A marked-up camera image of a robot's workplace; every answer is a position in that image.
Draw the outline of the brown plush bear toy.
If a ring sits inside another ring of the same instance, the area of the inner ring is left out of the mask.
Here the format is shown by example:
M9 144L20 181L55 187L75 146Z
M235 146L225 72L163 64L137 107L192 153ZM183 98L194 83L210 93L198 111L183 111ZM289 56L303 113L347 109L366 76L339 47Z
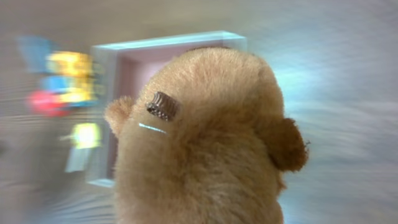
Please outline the brown plush bear toy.
M104 116L122 224L282 223L283 174L308 159L270 66L235 49L181 54Z

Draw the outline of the yellow toy excavator truck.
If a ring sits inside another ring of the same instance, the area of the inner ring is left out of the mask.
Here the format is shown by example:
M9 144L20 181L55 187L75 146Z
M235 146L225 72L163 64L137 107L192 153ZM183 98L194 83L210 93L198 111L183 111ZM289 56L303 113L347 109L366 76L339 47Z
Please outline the yellow toy excavator truck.
M30 73L43 74L41 86L71 107L95 105L100 77L94 72L90 55L62 50L48 39L36 35L17 37L19 51Z

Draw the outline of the red grey toy ball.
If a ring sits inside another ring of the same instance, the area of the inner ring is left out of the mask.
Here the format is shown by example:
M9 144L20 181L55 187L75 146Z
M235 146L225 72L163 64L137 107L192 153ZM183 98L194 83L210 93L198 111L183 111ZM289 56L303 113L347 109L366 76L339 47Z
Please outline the red grey toy ball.
M49 117L65 116L69 113L66 103L57 94L50 91L38 90L28 96L32 111Z

